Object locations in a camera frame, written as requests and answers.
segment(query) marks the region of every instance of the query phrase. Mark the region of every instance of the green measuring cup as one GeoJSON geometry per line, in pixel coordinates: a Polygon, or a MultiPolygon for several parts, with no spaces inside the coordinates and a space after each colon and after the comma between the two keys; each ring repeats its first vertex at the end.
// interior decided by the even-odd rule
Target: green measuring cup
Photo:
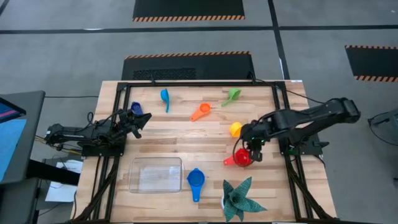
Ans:
{"type": "Polygon", "coordinates": [[[229,99],[227,101],[225,101],[221,106],[226,106],[228,105],[230,102],[238,99],[239,95],[241,94],[241,90],[238,88],[232,88],[229,90],[228,92],[228,97],[229,99]]]}

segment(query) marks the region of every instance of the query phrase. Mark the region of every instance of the computer monitor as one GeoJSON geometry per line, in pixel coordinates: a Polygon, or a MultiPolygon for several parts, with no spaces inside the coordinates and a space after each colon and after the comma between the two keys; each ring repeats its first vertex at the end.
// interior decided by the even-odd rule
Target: computer monitor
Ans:
{"type": "Polygon", "coordinates": [[[9,101],[0,98],[0,123],[24,116],[26,111],[9,101]]]}

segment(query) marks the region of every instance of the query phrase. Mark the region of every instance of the orange measuring cup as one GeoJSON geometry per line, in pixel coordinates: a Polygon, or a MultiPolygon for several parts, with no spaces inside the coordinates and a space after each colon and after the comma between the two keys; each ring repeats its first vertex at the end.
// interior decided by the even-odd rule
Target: orange measuring cup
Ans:
{"type": "Polygon", "coordinates": [[[210,113],[211,105],[209,103],[202,103],[194,114],[191,116],[191,121],[196,121],[202,116],[210,113]]]}

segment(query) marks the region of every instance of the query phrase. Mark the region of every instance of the black metal frame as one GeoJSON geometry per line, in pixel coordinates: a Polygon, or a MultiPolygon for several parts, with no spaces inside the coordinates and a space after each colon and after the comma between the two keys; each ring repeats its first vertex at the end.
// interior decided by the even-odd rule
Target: black metal frame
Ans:
{"type": "MultiPolygon", "coordinates": [[[[114,105],[113,105],[113,112],[115,112],[119,108],[120,97],[121,97],[122,91],[125,91],[124,101],[123,101],[123,109],[127,109],[128,103],[129,103],[130,91],[131,91],[132,87],[153,87],[153,86],[164,86],[164,87],[167,87],[167,86],[269,86],[272,88],[272,95],[273,95],[273,99],[274,99],[274,103],[275,103],[275,109],[276,110],[281,109],[279,96],[278,96],[278,89],[282,92],[284,107],[286,109],[290,108],[285,82],[282,82],[282,81],[256,82],[256,78],[254,75],[252,75],[251,78],[252,78],[251,81],[246,81],[246,82],[244,82],[244,81],[236,81],[236,82],[232,82],[232,81],[229,81],[229,82],[167,82],[167,81],[155,82],[154,80],[152,80],[151,82],[118,83],[118,86],[116,89],[115,101],[114,101],[114,105]]],[[[279,147],[280,147],[282,156],[285,157],[286,171],[288,174],[288,181],[289,181],[290,193],[292,196],[292,203],[293,203],[296,222],[353,223],[353,222],[344,222],[344,221],[340,221],[338,218],[333,218],[333,217],[329,216],[321,208],[321,206],[319,206],[317,201],[312,197],[311,193],[307,189],[307,183],[305,181],[305,174],[304,174],[304,169],[303,169],[300,153],[297,155],[294,155],[295,161],[296,161],[296,166],[297,166],[297,171],[298,171],[298,173],[297,173],[293,168],[292,161],[290,160],[290,155],[289,155],[289,153],[287,153],[287,151],[289,150],[289,144],[287,143],[287,139],[279,139],[279,147]],[[305,209],[306,209],[306,214],[307,214],[306,218],[303,218],[300,213],[300,205],[299,205],[299,200],[297,197],[296,186],[303,193],[304,204],[305,204],[305,209]],[[315,211],[315,213],[318,215],[318,217],[320,217],[320,219],[313,218],[312,210],[315,211]]],[[[114,158],[113,168],[115,166],[119,165],[119,159],[120,159],[119,156],[114,158]]],[[[99,187],[99,190],[93,199],[93,201],[96,201],[94,203],[94,208],[93,208],[93,210],[94,210],[93,219],[90,221],[80,221],[80,222],[76,222],[76,223],[108,223],[110,221],[114,191],[115,191],[115,187],[116,187],[116,176],[117,176],[118,170],[112,169],[112,171],[109,173],[108,177],[105,178],[106,171],[108,170],[108,164],[109,164],[109,157],[104,157],[101,175],[99,177],[99,186],[101,186],[101,187],[99,187]],[[108,201],[106,204],[105,218],[98,219],[99,213],[100,213],[100,206],[101,206],[101,197],[102,197],[103,192],[106,190],[107,186],[109,186],[109,194],[108,194],[108,201]]]]}

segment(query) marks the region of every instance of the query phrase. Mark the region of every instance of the black panel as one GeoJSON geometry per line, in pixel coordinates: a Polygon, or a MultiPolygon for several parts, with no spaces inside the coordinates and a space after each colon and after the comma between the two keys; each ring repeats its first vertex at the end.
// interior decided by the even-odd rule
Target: black panel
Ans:
{"type": "Polygon", "coordinates": [[[135,17],[244,16],[242,0],[137,0],[135,17]]]}
{"type": "Polygon", "coordinates": [[[128,58],[122,80],[244,80],[250,72],[250,54],[128,58]]]}
{"type": "Polygon", "coordinates": [[[357,79],[374,81],[376,77],[398,77],[397,49],[347,46],[346,52],[353,75],[357,79]]]}

